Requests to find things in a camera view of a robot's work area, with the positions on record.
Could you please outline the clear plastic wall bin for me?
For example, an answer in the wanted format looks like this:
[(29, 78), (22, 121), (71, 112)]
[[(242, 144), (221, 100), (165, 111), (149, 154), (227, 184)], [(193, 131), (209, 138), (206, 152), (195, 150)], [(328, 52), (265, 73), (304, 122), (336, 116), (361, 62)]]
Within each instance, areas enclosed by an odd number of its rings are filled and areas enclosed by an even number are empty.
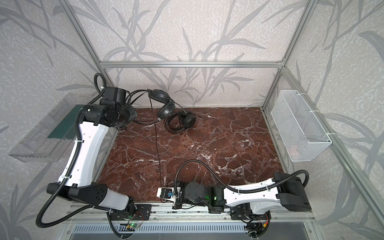
[(86, 105), (92, 97), (67, 94), (10, 152), (9, 156), (24, 163), (55, 163), (71, 153), (74, 140), (48, 139), (48, 135), (75, 105)]

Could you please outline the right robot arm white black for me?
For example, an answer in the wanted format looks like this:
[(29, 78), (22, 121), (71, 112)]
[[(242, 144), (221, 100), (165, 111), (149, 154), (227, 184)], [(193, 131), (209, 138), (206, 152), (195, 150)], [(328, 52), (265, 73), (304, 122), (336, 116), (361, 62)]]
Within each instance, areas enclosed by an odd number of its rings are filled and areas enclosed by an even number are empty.
[(195, 160), (219, 182), (218, 186), (209, 187), (197, 182), (179, 181), (182, 169), (192, 162), (188, 160), (179, 167), (173, 187), (158, 190), (158, 197), (171, 201), (174, 210), (189, 204), (207, 207), (210, 214), (221, 214), (226, 208), (243, 206), (246, 216), (252, 220), (280, 207), (291, 212), (308, 212), (312, 209), (305, 192), (310, 178), (306, 170), (292, 174), (275, 172), (272, 178), (259, 183), (231, 186), (225, 184), (207, 164)]

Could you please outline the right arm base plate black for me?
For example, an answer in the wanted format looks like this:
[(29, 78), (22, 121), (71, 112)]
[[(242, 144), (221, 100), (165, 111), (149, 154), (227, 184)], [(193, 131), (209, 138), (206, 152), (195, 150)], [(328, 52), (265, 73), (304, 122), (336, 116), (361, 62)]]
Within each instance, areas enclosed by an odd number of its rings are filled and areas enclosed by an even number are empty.
[(231, 216), (231, 220), (243, 220), (243, 221), (249, 221), (250, 220), (246, 216), (244, 205), (238, 205), (236, 207), (231, 207), (230, 208), (230, 216)]

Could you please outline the black headphones with cable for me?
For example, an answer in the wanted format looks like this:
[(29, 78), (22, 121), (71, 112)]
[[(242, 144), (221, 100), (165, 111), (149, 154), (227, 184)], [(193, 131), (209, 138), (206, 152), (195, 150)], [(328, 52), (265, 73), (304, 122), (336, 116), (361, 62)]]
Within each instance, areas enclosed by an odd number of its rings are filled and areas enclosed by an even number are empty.
[(185, 108), (183, 108), (180, 104), (176, 103), (175, 100), (173, 100), (170, 95), (163, 90), (136, 90), (131, 93), (131, 96), (134, 96), (137, 93), (140, 92), (146, 92), (148, 93), (148, 97), (150, 99), (150, 104), (152, 103), (152, 100), (155, 100), (159, 103), (163, 103), (164, 106), (157, 112), (157, 120), (155, 120), (155, 117), (153, 117), (153, 121), (151, 120), (133, 120), (136, 124), (143, 125), (143, 126), (150, 126), (150, 125), (156, 125), (157, 122), (161, 122), (166, 120), (172, 113), (176, 113), (179, 111), (187, 111)]
[[(171, 126), (174, 118), (178, 118), (179, 123), (175, 127)], [(179, 111), (172, 113), (164, 122), (165, 129), (171, 134), (178, 134), (194, 127), (198, 116), (190, 111)]]

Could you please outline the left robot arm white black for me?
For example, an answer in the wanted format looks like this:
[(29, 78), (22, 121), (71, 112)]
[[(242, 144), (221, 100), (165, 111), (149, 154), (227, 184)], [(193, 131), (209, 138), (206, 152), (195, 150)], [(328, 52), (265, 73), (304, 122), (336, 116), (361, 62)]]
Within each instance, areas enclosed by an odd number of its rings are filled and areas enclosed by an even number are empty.
[[(62, 175), (47, 187), (51, 196), (37, 215), (39, 228), (55, 226), (89, 208), (116, 211), (127, 217), (133, 217), (137, 212), (133, 197), (119, 194), (106, 184), (93, 182), (94, 167), (106, 133), (112, 128), (121, 130), (138, 115), (129, 103), (131, 94), (128, 91), (109, 87), (101, 73), (95, 74), (94, 84), (98, 95), (76, 115), (75, 145)], [(85, 206), (59, 220), (44, 223), (43, 215), (56, 197)]]

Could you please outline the aluminium frame crossbar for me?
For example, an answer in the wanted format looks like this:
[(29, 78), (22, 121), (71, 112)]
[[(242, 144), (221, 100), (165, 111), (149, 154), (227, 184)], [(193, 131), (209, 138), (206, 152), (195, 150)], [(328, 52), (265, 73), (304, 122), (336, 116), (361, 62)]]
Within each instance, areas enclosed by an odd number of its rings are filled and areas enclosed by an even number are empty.
[(102, 68), (281, 68), (276, 61), (102, 61)]

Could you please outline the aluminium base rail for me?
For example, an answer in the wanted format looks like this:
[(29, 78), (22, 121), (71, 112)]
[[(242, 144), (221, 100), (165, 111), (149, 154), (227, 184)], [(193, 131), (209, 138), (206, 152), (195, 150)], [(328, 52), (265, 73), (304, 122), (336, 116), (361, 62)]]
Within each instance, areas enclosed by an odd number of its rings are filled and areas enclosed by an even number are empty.
[[(229, 223), (231, 211), (225, 210), (221, 214), (210, 214), (206, 207), (194, 207), (188, 210), (173, 210), (171, 203), (150, 202), (151, 211), (147, 221), (138, 216), (138, 223)], [(315, 217), (311, 212), (290, 212), (280, 207), (271, 211), (270, 223), (277, 222), (314, 222)], [(87, 209), (74, 217), (66, 220), (65, 223), (107, 223), (106, 211)]]

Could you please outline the green mat in bin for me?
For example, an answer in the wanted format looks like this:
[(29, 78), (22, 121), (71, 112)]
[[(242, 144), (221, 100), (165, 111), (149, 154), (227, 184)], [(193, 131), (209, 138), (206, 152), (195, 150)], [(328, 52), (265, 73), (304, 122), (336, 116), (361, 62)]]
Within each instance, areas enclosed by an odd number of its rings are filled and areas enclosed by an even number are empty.
[(76, 134), (75, 120), (79, 111), (85, 105), (75, 105), (72, 110), (64, 117), (64, 119), (55, 127), (48, 135), (48, 139), (66, 139), (73, 140)]

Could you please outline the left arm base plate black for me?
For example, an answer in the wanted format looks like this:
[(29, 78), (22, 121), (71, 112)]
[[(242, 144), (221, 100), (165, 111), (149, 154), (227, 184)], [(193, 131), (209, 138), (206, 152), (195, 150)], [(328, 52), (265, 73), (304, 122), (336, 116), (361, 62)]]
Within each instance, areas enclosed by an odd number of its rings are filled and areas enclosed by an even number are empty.
[(129, 214), (120, 210), (112, 210), (110, 213), (112, 221), (148, 221), (151, 214), (151, 204), (138, 204), (134, 214)]

